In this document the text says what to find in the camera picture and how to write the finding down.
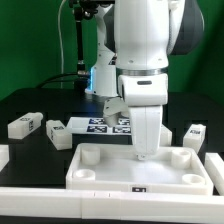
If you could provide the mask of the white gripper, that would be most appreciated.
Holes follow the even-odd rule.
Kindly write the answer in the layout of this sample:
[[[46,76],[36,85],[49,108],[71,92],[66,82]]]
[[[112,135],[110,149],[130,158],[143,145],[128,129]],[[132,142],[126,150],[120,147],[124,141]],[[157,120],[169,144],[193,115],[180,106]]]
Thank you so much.
[[[168,102],[168,76],[118,77],[118,97],[104,103],[103,118],[109,127],[118,115],[130,119],[133,150],[139,160],[148,160],[159,149],[163,106]]]

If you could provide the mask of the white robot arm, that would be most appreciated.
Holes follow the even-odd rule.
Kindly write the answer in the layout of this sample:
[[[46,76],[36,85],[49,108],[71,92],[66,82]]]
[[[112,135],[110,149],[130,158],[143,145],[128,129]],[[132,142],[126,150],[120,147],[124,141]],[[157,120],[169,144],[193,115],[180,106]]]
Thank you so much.
[[[168,101],[168,57],[192,51],[204,31],[197,0],[86,0],[97,18],[106,55],[98,71],[112,70],[114,97],[104,103],[104,119],[113,127],[118,116],[130,119],[132,151],[146,160],[159,149],[163,106]]]

